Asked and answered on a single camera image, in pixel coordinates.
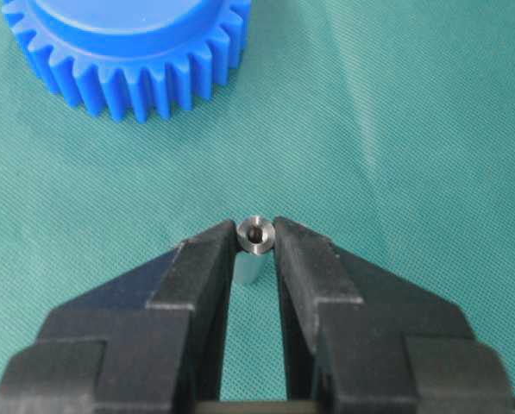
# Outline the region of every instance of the textured cloth background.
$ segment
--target textured cloth background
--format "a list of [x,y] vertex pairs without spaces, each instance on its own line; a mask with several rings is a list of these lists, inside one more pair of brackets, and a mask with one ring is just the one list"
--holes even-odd
[[[53,306],[261,213],[456,301],[515,387],[515,0],[254,0],[250,36],[211,102],[116,124],[0,15],[0,375]],[[273,275],[233,291],[225,398],[285,396]]]

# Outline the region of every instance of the black plastic part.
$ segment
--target black plastic part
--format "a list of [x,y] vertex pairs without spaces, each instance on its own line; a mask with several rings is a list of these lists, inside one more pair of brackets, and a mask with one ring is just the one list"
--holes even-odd
[[219,397],[239,248],[227,221],[53,310],[10,361],[0,414],[512,412],[499,357],[456,305],[300,224],[274,226],[288,397],[308,401],[196,405]]
[[52,311],[9,364],[0,414],[167,414],[218,398],[236,250],[227,221]]
[[[512,412],[500,360],[456,305],[300,224],[274,227],[289,398],[340,414]],[[451,383],[440,365],[462,377]]]

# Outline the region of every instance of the green cloth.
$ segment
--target green cloth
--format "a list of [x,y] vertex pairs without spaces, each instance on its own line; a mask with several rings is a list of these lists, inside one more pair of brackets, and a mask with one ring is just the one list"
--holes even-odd
[[[515,0],[254,0],[229,85],[143,125],[47,93],[0,15],[0,376],[53,306],[254,213],[456,301],[515,389]],[[285,397],[272,263],[223,396]]]

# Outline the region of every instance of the center hole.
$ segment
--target center hole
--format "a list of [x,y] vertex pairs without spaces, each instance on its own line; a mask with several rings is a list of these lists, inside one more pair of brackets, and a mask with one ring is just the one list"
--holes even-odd
[[263,230],[261,227],[251,226],[248,229],[248,233],[246,234],[248,240],[253,244],[261,244],[263,243]]

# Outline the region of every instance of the blue gear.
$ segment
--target blue gear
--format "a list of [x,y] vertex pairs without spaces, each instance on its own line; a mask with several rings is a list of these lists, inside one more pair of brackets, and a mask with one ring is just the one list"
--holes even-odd
[[192,108],[210,99],[246,46],[251,0],[4,0],[3,13],[47,88],[114,120],[133,108]]

